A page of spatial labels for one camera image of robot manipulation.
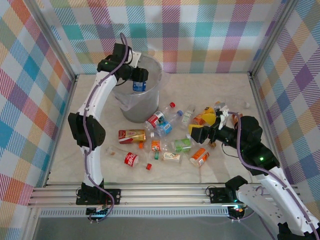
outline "red cap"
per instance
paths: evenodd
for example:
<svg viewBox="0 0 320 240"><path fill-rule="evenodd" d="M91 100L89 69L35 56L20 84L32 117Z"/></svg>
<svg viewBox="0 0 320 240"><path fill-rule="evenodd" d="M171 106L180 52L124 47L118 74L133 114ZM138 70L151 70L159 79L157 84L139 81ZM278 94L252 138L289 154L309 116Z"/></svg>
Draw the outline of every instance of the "red cap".
<svg viewBox="0 0 320 240"><path fill-rule="evenodd" d="M151 168L152 168L152 164L148 163L145 169L150 170Z"/></svg>

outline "white floor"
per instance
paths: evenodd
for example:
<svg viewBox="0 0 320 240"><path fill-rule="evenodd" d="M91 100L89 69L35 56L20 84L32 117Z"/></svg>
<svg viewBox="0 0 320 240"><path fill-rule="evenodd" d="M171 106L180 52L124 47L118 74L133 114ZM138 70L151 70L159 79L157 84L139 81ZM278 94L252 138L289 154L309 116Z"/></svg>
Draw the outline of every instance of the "white floor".
<svg viewBox="0 0 320 240"><path fill-rule="evenodd" d="M76 113L83 104L94 79L94 75L80 76L70 112ZM172 74L168 83L160 90L159 108L175 102L176 109L185 111L189 104L195 104L195 112L199 113L206 106L213 106L216 101L226 102L231 111L254 116L260 121L246 74ZM250 107L244 108L244 102L248 102ZM105 183L224 183L237 175L243 176L250 183L256 182L237 158L223 154L219 142L201 168L193 166L187 156L183 157L182 164L178 166L149 161L152 164L151 171L143 168L143 164L132 168L123 161L107 159L106 148L114 145L137 153L146 163L147 153L139 150L136 144L118 144L118 130L142 129L143 125L126 120L114 96L108 98L100 123L106 131L101 149L101 170ZM168 139L181 139L185 134L185 131L176 128L168 135ZM236 150L231 147L226 146L224 149L228 154L237 155ZM84 159L72 137L68 121L65 121L48 182L82 182L83 178Z"/></svg>

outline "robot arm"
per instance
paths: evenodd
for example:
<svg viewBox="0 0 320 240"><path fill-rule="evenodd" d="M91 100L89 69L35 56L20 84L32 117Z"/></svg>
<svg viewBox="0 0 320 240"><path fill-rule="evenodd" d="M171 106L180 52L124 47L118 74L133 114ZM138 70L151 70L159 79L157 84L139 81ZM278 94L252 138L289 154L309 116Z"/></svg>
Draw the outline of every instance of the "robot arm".
<svg viewBox="0 0 320 240"><path fill-rule="evenodd" d="M235 129L227 127L226 106L217 109L216 116L212 126L194 127L191 137L198 143L203 143L207 138L211 143L219 140L237 149L241 163L272 195L277 207L248 189L247 181L243 178L239 181L240 176L228 181L226 188L232 189L237 200L247 204L277 229L278 239L319 239L318 234L314 234L320 232L319 220L292 189L272 151L261 143L262 128L258 121L252 116L243 116L239 119L239 129L237 125Z"/></svg>
<svg viewBox="0 0 320 240"><path fill-rule="evenodd" d="M110 192L117 192L119 189L104 189L100 150L106 131L99 121L106 100L120 78L138 83L148 79L148 71L137 67L140 57L140 52L132 51L127 45L115 43L112 55L98 64L98 73L85 102L77 113L70 113L68 116L72 136L85 159L84 181L77 192L77 205L117 204Z"/></svg>

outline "gray trash bin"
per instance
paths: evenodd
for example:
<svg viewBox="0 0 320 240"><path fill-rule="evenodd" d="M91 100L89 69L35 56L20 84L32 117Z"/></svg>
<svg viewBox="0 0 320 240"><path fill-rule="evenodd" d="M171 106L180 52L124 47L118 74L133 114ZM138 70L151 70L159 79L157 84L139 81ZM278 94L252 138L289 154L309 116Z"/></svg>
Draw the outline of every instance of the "gray trash bin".
<svg viewBox="0 0 320 240"><path fill-rule="evenodd" d="M126 119L133 123L144 123L158 109L162 67L156 59L146 54L141 55L137 66L149 72L146 90L133 91L133 82L127 81L114 87L112 92Z"/></svg>

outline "plaid wall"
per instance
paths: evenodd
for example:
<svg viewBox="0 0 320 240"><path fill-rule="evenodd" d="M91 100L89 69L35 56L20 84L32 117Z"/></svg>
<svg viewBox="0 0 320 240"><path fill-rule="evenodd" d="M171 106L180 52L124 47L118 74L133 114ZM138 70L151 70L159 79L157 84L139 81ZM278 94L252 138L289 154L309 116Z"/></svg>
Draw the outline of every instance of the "plaid wall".
<svg viewBox="0 0 320 240"><path fill-rule="evenodd" d="M169 73L247 72L286 0L37 0L74 71L95 74L123 32Z"/></svg>
<svg viewBox="0 0 320 240"><path fill-rule="evenodd" d="M256 79L288 180L320 218L320 0L300 0Z"/></svg>
<svg viewBox="0 0 320 240"><path fill-rule="evenodd" d="M15 240L43 181L72 79L23 0L0 5L0 239Z"/></svg>

